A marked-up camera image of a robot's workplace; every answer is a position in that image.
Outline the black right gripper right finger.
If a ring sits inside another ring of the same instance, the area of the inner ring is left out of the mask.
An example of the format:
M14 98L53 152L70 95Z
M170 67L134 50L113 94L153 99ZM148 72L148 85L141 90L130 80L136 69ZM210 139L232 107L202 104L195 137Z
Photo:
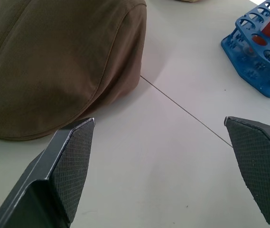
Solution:
M242 178L270 225L270 125L232 116L224 125Z

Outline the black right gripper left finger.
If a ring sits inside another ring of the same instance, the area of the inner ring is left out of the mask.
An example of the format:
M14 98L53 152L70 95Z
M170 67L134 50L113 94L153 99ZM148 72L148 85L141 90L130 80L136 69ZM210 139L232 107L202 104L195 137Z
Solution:
M86 180L95 120L73 122L53 135L0 206L0 228L68 228Z

